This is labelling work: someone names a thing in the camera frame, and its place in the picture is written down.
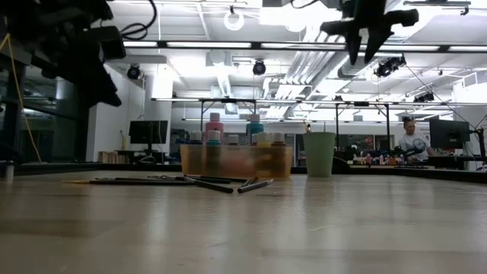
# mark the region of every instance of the person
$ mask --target person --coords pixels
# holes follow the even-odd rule
[[[403,120],[403,126],[406,131],[403,138],[399,141],[401,149],[408,151],[410,149],[421,150],[422,153],[411,155],[408,157],[408,161],[425,161],[428,160],[428,156],[434,155],[434,150],[431,148],[431,144],[426,137],[421,133],[416,133],[415,122],[410,118]]]

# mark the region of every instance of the white wall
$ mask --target white wall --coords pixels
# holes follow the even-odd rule
[[[142,145],[131,145],[129,125],[143,113],[145,92],[132,83],[125,75],[105,66],[118,88],[117,95],[122,101],[120,107],[98,104],[90,108],[88,120],[87,161],[96,161],[99,151],[114,151],[122,148],[122,136],[127,136],[127,148],[139,150]]]

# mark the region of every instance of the ceiling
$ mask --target ceiling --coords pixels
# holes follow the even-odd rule
[[[228,7],[210,7],[201,4],[158,5],[158,19],[149,29],[147,40],[224,40],[224,41],[320,41],[323,37],[316,31],[318,22],[329,21],[336,18],[335,10],[328,10],[321,2],[311,5],[299,11],[286,10],[293,16],[288,19],[297,24],[295,20],[306,21],[313,28],[307,28],[300,32],[292,32],[292,27],[285,25],[267,25],[260,21],[275,21],[276,24],[287,24],[279,18],[272,18],[269,8],[261,8],[261,1],[251,1],[245,8],[236,8],[244,13],[244,24],[239,30],[229,30],[224,24],[224,16]],[[389,6],[393,9],[410,8],[403,6],[401,0],[389,0]],[[115,20],[104,22],[103,25],[116,25],[122,28],[135,22],[147,22],[152,16],[150,5],[134,5],[124,0],[110,3],[115,15]],[[395,43],[465,43],[484,44],[487,41],[487,20],[485,9],[471,8],[470,14],[460,16],[460,9],[419,8],[420,22],[415,29],[397,28]],[[335,37],[326,37],[335,41]],[[173,90],[178,97],[191,94],[191,91],[209,91],[211,86],[218,86],[219,78],[211,67],[206,66],[206,54],[208,50],[189,49],[131,49],[129,55],[133,56],[166,56],[176,72]],[[229,50],[233,68],[229,71],[228,80],[232,86],[247,86],[263,88],[265,78],[283,79],[287,73],[305,73],[317,64],[317,60],[323,61],[318,74],[309,84],[311,88],[305,88],[303,93],[310,96],[313,92],[313,100],[323,99],[324,95],[332,96],[342,94],[344,97],[362,97],[376,100],[378,98],[405,99],[404,95],[430,85],[444,100],[451,97],[451,84],[459,81],[463,76],[470,75],[475,70],[487,68],[487,55],[482,54],[426,54],[408,53],[405,58],[408,67],[402,67],[380,84],[373,83],[367,76],[372,68],[362,66],[360,73],[353,79],[340,80],[336,86],[332,71],[334,61],[342,61],[338,55],[330,53],[329,56],[320,56],[320,53],[296,53],[294,51],[252,51]],[[246,62],[235,62],[235,59],[247,57]],[[263,59],[267,66],[264,76],[254,76],[252,67],[255,59]],[[129,64],[112,64],[120,68],[128,68]],[[156,64],[141,64],[148,74],[157,68]]]

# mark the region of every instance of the plastic cup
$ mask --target plastic cup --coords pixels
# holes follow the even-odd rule
[[[311,132],[303,135],[309,177],[331,176],[335,137],[336,134],[331,132]]]

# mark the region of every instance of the transparent plastic bin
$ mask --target transparent plastic bin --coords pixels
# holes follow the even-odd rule
[[[180,149],[184,174],[243,178],[287,178],[291,174],[292,147],[181,145]]]

